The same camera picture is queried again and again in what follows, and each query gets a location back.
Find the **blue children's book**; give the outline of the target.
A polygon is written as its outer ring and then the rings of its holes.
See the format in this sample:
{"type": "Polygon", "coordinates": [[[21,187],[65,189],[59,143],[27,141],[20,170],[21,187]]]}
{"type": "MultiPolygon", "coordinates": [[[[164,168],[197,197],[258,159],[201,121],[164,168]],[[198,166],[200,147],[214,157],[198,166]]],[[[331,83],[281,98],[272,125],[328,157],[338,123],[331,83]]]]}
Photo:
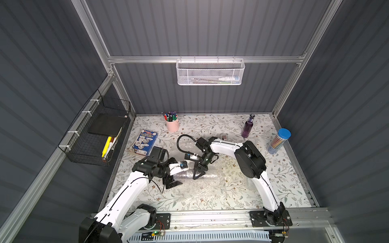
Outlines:
{"type": "Polygon", "coordinates": [[[148,156],[157,140],[157,137],[157,132],[141,130],[139,136],[133,144],[133,152],[141,156],[148,156]]]}

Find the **yellow highlighter marker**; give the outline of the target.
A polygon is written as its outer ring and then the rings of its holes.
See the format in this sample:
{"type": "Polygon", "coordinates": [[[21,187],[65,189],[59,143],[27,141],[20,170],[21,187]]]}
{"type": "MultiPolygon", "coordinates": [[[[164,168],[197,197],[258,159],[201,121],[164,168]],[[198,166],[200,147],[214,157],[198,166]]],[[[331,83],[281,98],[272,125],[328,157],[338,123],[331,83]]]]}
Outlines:
{"type": "Polygon", "coordinates": [[[102,151],[102,156],[101,156],[102,158],[104,158],[105,155],[107,154],[108,149],[109,149],[109,146],[110,146],[110,144],[111,144],[111,140],[112,140],[112,137],[108,137],[108,139],[107,139],[107,141],[106,141],[106,143],[105,143],[104,149],[103,149],[103,151],[102,151]]]}

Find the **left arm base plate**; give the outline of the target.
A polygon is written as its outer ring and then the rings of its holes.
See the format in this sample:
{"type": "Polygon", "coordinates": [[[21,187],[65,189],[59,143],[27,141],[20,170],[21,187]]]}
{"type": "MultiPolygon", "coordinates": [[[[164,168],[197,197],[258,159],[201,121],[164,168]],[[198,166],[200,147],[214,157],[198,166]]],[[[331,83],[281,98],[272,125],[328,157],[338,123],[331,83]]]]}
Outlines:
{"type": "Polygon", "coordinates": [[[139,230],[168,230],[170,229],[171,214],[170,213],[156,213],[152,216],[151,221],[139,230]]]}

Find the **clear tape dispenser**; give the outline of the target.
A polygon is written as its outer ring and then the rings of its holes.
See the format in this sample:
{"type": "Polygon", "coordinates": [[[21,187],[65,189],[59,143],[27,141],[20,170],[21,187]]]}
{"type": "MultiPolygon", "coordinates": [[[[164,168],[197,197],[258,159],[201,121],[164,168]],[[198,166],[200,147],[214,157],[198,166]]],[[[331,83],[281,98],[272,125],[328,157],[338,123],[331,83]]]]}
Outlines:
{"type": "Polygon", "coordinates": [[[227,134],[222,134],[221,138],[222,138],[223,141],[227,141],[228,140],[228,135],[227,134]]]}

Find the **purple bottle left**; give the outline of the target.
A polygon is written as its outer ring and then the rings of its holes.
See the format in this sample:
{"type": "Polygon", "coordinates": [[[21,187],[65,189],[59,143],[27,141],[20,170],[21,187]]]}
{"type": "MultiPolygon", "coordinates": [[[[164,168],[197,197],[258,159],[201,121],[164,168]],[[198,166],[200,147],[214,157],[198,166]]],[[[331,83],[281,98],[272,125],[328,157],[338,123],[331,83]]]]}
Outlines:
{"type": "Polygon", "coordinates": [[[250,114],[248,120],[245,122],[243,131],[242,131],[242,135],[241,135],[243,138],[249,137],[249,134],[250,134],[252,127],[253,127],[254,118],[255,118],[255,114],[250,114]]]}

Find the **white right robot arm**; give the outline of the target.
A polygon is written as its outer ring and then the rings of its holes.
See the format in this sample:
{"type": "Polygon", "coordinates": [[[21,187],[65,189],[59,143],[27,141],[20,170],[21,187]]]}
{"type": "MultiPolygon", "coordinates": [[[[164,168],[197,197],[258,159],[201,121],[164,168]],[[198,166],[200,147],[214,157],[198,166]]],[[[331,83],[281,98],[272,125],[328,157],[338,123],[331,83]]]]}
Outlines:
{"type": "Polygon", "coordinates": [[[197,180],[208,171],[208,165],[215,160],[214,157],[227,155],[236,159],[241,172],[252,180],[258,190],[262,202],[266,221],[270,226],[278,226],[284,223],[286,208],[278,199],[269,181],[266,172],[264,156],[251,141],[233,143],[221,140],[217,137],[209,139],[200,138],[196,141],[196,147],[203,153],[197,156],[195,161],[193,179],[197,180]]]}

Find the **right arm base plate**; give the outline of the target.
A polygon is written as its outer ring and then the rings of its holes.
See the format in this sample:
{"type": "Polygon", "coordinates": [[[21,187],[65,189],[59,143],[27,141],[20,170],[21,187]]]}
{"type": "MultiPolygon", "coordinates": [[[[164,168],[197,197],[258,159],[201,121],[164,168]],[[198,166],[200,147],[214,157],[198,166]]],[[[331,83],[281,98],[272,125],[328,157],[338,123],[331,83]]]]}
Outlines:
{"type": "Polygon", "coordinates": [[[255,210],[249,212],[253,227],[289,227],[293,225],[289,212],[266,212],[265,210],[255,210]]]}

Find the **pink pen holder cup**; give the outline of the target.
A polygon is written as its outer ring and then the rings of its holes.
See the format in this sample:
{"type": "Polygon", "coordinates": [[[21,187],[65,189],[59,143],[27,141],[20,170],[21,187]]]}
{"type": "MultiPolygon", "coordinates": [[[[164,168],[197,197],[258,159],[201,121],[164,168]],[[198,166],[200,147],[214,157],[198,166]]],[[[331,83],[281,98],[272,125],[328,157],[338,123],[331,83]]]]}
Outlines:
{"type": "Polygon", "coordinates": [[[173,120],[173,121],[166,121],[166,128],[169,132],[175,133],[179,130],[179,119],[173,120]]]}

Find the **blue-lidded pencil tube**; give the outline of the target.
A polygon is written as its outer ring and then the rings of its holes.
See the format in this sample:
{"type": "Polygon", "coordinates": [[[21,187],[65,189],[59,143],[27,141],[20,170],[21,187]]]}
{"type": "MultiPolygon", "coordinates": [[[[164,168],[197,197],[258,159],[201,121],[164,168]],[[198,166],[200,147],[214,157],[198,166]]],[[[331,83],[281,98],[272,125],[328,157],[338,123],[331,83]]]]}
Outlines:
{"type": "Polygon", "coordinates": [[[269,143],[267,147],[267,151],[270,154],[275,155],[278,152],[278,150],[281,149],[284,142],[286,142],[290,137],[291,137],[291,132],[286,128],[281,128],[277,132],[273,140],[269,143]]]}

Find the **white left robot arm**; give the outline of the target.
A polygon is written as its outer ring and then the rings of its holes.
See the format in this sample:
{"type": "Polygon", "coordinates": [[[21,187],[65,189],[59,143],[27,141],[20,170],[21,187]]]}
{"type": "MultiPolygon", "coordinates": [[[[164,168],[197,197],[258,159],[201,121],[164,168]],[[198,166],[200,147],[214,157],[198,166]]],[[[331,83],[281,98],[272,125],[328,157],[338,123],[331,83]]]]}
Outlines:
{"type": "Polygon", "coordinates": [[[127,216],[141,192],[155,177],[166,187],[180,185],[175,174],[188,170],[186,161],[169,157],[166,149],[154,147],[149,156],[136,162],[127,181],[113,199],[93,218],[85,218],[79,227],[80,243],[123,243],[141,228],[155,226],[156,208],[141,204],[127,216]]]}

